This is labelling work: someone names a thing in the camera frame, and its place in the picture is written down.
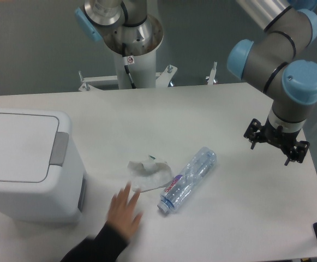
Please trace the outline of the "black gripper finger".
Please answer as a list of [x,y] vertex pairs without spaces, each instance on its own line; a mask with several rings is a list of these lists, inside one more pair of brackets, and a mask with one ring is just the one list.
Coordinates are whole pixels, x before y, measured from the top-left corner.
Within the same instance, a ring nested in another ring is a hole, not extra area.
[[284,146],[284,154],[287,156],[285,166],[290,162],[303,163],[309,149],[308,141],[296,141],[292,145]]
[[244,137],[251,143],[250,148],[254,149],[257,143],[262,142],[262,125],[257,119],[252,119],[244,133]]

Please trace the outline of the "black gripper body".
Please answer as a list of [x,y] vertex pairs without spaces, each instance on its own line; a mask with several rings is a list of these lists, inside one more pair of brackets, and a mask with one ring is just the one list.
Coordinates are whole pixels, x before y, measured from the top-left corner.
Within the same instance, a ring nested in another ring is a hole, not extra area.
[[262,125],[261,133],[261,143],[267,143],[279,149],[284,149],[284,146],[292,145],[297,141],[296,138],[299,134],[299,131],[294,133],[286,133],[283,126],[278,126],[275,128],[273,125],[271,125],[269,120],[266,120],[266,123]]

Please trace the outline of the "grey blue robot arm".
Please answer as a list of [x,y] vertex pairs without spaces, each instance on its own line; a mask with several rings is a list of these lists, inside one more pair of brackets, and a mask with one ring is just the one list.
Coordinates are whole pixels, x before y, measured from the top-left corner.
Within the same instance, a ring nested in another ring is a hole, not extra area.
[[317,37],[317,15],[289,1],[240,1],[265,32],[255,43],[244,39],[231,50],[227,68],[272,99],[265,123],[253,119],[244,133],[252,145],[279,148],[287,162],[302,163],[309,142],[297,139],[317,103],[317,63],[297,59]]

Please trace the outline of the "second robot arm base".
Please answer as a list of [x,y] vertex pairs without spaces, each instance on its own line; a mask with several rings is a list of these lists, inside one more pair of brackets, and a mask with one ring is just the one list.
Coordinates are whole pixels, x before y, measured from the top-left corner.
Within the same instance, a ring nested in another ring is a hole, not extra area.
[[148,13],[147,1],[84,1],[75,18],[92,41],[104,41],[122,56],[141,56],[157,49],[163,27]]

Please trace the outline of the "black sleeved forearm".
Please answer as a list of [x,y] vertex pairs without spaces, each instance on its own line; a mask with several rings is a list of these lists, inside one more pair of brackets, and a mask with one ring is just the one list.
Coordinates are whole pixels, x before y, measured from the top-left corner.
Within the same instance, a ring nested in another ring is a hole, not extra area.
[[105,223],[95,238],[82,240],[61,261],[117,261],[128,245],[128,240]]

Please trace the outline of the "person's bare hand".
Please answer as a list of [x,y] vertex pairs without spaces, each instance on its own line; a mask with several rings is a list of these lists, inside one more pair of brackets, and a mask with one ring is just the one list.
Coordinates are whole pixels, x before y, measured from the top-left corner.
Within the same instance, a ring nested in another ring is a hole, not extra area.
[[106,225],[113,228],[126,241],[138,231],[143,213],[135,214],[135,208],[140,196],[140,191],[136,191],[130,198],[131,184],[127,183],[118,194],[111,199],[107,213]]

